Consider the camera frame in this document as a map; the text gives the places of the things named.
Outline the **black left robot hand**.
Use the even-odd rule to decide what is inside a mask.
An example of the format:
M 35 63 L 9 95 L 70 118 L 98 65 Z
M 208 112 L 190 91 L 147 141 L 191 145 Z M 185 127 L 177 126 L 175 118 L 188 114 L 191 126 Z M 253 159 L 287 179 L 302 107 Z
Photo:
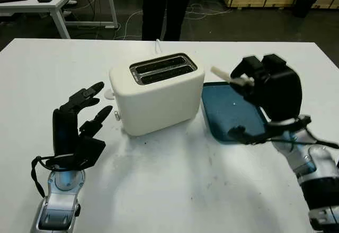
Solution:
M 71 95 L 68 101 L 55 109 L 52 114 L 53 150 L 56 156 L 73 154 L 84 137 L 94 137 L 102 128 L 104 120 L 113 107 L 104 107 L 93 120 L 87 120 L 78 126 L 79 112 L 100 102 L 95 96 L 104 88 L 103 82 L 98 82 L 89 88 L 82 88 Z

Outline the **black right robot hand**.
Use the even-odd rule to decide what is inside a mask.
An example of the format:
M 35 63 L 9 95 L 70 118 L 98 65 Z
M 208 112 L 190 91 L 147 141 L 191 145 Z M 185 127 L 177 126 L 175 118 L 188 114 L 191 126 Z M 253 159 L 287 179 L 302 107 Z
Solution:
M 280 56 L 272 53 L 262 60 L 256 56 L 244 57 L 230 77 L 235 79 L 243 75 L 252 78 L 254 84 L 231 84 L 231 87 L 246 101 L 261 107 L 271 121 L 280 122 L 299 116 L 301 81 Z

